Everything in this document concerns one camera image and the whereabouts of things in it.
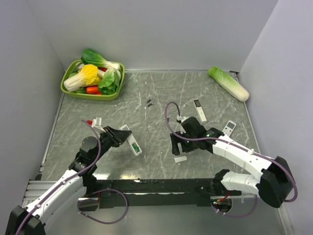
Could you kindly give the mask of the toy bok choy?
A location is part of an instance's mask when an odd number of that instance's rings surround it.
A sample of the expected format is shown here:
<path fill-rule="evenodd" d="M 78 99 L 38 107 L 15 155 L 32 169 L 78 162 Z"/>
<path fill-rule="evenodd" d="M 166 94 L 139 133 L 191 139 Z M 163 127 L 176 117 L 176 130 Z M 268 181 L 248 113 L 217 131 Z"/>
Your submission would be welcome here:
<path fill-rule="evenodd" d="M 107 61 L 98 52 L 90 48 L 84 49 L 82 51 L 81 60 L 85 65 L 92 64 L 99 68 L 107 68 L 107 69 L 113 68 L 116 70 L 120 70 L 119 63 Z"/>

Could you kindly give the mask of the slim white remote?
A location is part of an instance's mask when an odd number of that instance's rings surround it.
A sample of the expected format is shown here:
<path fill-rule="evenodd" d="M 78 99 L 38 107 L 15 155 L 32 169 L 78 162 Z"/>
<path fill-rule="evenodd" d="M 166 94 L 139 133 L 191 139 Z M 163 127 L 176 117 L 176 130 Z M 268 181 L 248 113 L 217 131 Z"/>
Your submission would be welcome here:
<path fill-rule="evenodd" d="M 198 114 L 198 117 L 199 117 L 201 123 L 202 124 L 206 123 L 207 119 L 206 119 L 206 116 L 205 116 L 204 111 L 202 109 L 202 106 L 200 104 L 200 101 L 198 99 L 196 99 L 193 102 L 194 102 L 195 109 L 196 109 L 196 112 Z"/>

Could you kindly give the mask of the white battery cover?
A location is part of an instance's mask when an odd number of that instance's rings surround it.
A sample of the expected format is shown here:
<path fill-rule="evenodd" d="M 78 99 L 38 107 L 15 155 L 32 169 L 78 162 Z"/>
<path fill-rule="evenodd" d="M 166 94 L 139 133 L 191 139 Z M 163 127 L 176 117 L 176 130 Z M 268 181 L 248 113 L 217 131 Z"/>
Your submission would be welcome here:
<path fill-rule="evenodd" d="M 174 158 L 174 161 L 175 163 L 180 163 L 180 162 L 184 162 L 187 160 L 187 157 L 186 156 L 179 156 L 179 157 L 175 157 Z"/>

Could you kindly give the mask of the green white napa cabbage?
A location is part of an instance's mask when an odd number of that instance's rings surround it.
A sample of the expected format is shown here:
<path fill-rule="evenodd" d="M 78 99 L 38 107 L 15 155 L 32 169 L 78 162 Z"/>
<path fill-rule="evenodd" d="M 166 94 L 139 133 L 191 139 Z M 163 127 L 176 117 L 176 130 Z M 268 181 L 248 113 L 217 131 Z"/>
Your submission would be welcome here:
<path fill-rule="evenodd" d="M 248 100 L 249 92 L 222 69 L 218 67 L 211 67 L 207 74 L 237 100 L 241 102 Z"/>

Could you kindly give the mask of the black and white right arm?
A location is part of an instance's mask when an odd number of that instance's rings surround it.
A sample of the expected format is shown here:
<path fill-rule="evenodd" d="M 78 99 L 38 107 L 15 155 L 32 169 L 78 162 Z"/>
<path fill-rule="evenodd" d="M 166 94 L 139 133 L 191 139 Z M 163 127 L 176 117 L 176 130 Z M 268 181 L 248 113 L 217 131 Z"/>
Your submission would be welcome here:
<path fill-rule="evenodd" d="M 247 171 L 246 174 L 223 169 L 213 179 L 214 191 L 225 195 L 240 191 L 259 196 L 268 205 L 279 208 L 293 189 L 293 176 L 282 157 L 261 157 L 216 128 L 205 129 L 195 117 L 177 116 L 180 130 L 171 133 L 172 153 L 176 156 L 196 149 L 224 157 Z"/>

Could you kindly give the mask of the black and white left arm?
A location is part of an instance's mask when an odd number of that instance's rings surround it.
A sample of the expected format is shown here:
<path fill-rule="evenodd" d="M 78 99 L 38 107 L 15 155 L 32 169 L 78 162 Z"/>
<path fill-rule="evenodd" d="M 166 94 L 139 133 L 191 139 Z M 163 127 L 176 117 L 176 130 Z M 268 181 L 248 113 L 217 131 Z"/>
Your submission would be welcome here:
<path fill-rule="evenodd" d="M 132 132 L 109 126 L 83 140 L 74 161 L 61 178 L 25 208 L 16 206 L 10 213 L 7 235 L 45 235 L 51 225 L 79 198 L 96 193 L 96 162 L 112 147 L 121 146 Z"/>

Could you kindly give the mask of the yellow toy napa cabbage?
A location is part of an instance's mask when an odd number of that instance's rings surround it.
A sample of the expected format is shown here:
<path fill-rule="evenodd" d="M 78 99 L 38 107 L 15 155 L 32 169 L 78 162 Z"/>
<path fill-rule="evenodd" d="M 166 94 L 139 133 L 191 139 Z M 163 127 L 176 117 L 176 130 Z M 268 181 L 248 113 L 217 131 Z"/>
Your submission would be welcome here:
<path fill-rule="evenodd" d="M 64 81 L 64 87 L 69 92 L 74 92 L 82 87 L 97 85 L 102 80 L 104 72 L 99 70 L 97 66 L 87 64 L 82 66 L 81 70 L 72 77 Z"/>

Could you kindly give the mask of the long white remote control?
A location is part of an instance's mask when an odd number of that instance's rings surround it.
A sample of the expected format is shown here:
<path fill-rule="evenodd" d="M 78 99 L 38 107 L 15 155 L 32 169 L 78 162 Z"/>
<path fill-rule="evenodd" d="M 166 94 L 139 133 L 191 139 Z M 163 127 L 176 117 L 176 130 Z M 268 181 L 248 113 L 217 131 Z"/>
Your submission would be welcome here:
<path fill-rule="evenodd" d="M 129 144 L 129 146 L 130 146 L 130 148 L 131 148 L 131 150 L 132 150 L 132 152 L 133 152 L 133 154 L 134 154 L 135 156 L 138 156 L 138 155 L 140 155 L 140 154 L 142 153 L 142 149 L 140 148 L 138 142 L 136 141 L 136 139 L 135 139 L 135 137 L 133 136 L 132 133 L 131 133 L 131 134 L 129 135 L 129 137 L 127 138 L 127 143 Z M 133 147 L 132 147 L 132 144 L 133 144 L 133 143 L 135 143 L 136 146 L 138 146 L 138 147 L 140 148 L 140 150 L 141 150 L 140 152 L 135 152 L 135 151 L 134 151 L 134 149 L 133 149 Z"/>

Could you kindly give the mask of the orange toy carrot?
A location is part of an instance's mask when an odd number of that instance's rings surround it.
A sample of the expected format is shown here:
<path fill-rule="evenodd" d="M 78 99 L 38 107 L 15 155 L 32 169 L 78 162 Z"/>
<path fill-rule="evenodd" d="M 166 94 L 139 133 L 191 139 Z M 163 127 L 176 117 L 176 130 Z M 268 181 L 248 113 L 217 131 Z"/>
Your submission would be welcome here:
<path fill-rule="evenodd" d="M 99 94 L 98 86 L 89 86 L 86 87 L 86 93 L 87 94 Z"/>

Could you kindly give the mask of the small white display remote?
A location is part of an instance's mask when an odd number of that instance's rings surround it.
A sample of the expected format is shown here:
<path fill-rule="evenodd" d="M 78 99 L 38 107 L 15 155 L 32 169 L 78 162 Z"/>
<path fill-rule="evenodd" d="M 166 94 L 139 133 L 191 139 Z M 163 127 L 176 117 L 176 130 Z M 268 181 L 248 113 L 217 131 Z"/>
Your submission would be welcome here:
<path fill-rule="evenodd" d="M 229 121 L 227 122 L 227 124 L 225 125 L 225 127 L 223 128 L 222 132 L 223 132 L 225 135 L 227 135 L 227 136 L 230 137 L 230 135 L 233 133 L 235 127 L 236 127 L 236 123 L 233 122 L 233 121 L 231 121 L 231 120 L 229 120 Z"/>

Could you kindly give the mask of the green plastic basket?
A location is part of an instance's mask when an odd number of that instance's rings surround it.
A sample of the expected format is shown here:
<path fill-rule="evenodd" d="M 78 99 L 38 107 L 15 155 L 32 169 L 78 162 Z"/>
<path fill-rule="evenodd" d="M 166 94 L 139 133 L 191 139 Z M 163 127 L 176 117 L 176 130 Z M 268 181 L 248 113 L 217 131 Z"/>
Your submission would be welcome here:
<path fill-rule="evenodd" d="M 108 68 L 111 65 L 117 65 L 117 68 Z M 115 100 L 121 91 L 125 68 L 118 62 L 108 62 L 104 66 L 106 71 L 100 70 L 101 65 L 94 62 L 90 65 L 80 59 L 72 62 L 62 79 L 61 90 L 75 98 Z"/>

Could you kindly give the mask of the green leafy toy lettuce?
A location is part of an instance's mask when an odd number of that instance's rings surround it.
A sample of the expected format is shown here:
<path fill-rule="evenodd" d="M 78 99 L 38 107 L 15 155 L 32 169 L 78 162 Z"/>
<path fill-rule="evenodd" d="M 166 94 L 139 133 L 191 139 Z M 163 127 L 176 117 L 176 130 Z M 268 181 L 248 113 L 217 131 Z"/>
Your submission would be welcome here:
<path fill-rule="evenodd" d="M 111 95 L 117 92 L 120 86 L 121 73 L 119 70 L 110 68 L 104 73 L 98 84 L 98 90 L 103 95 Z"/>

